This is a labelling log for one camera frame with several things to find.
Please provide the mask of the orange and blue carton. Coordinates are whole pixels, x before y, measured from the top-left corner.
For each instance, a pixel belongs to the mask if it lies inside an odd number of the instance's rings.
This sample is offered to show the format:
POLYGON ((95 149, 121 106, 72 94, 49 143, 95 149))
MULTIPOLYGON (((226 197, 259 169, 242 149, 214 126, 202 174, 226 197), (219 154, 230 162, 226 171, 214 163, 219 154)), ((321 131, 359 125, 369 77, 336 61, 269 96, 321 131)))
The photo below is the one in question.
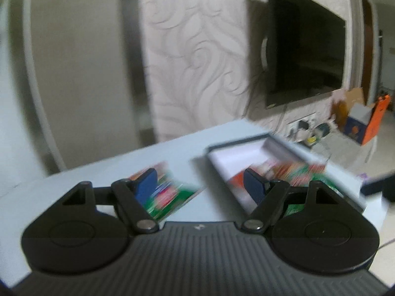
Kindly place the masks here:
POLYGON ((364 146, 378 134, 381 121, 390 102, 390 95, 385 93, 379 96, 371 106, 354 104, 347 116, 343 133, 359 145, 364 146))

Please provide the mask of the black wall television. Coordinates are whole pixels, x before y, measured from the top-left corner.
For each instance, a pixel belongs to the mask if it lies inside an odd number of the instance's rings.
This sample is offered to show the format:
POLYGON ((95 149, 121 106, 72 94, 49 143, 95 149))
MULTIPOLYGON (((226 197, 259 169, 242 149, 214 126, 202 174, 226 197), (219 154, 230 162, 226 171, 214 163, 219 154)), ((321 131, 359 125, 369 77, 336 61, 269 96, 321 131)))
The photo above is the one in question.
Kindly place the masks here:
POLYGON ((339 89, 345 21, 313 0, 268 0, 266 105, 339 89))

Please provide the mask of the white wall power socket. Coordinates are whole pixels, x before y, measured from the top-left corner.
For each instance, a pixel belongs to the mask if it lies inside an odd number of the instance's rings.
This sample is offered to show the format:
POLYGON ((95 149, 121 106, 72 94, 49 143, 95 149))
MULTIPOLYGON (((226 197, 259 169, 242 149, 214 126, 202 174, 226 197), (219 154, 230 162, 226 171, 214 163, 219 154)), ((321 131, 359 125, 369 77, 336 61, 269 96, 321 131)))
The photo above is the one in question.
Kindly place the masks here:
POLYGON ((287 124, 285 136, 292 140, 298 139, 304 132, 310 130, 316 123, 316 113, 313 112, 287 124))

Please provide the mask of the black shallow cardboard box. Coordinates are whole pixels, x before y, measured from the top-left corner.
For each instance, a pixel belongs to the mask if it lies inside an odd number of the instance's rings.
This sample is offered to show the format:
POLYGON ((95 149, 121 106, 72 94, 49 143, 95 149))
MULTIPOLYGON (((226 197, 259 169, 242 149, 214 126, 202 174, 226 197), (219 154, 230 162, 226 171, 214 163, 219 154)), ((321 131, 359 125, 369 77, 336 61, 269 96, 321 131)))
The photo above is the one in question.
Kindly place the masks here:
POLYGON ((257 204, 245 191, 231 185, 230 179, 251 165, 266 162, 323 163, 324 175, 336 185, 341 196, 361 213, 368 208, 366 199, 359 194, 361 180, 356 176, 322 156, 269 133, 210 146, 206 150, 206 159, 228 192, 231 199, 229 205, 241 215, 251 213, 257 204))

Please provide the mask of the green prawn cracker bag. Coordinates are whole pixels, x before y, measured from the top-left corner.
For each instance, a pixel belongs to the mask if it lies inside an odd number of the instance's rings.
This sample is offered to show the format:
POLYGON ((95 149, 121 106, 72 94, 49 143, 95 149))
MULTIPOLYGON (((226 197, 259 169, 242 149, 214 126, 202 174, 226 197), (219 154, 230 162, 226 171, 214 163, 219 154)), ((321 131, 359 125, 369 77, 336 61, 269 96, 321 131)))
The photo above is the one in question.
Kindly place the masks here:
POLYGON ((294 187, 307 187, 312 180, 319 180, 335 193, 340 191, 324 175, 324 164, 307 164, 304 162, 281 162, 267 160, 261 164, 249 166, 252 173, 241 170, 228 181, 228 186, 236 200, 246 212, 252 212, 270 191, 269 185, 262 185, 259 180, 284 180, 294 187))
POLYGON ((196 197, 202 188, 173 177, 166 162, 142 169, 131 176, 137 201, 157 222, 179 210, 196 197))

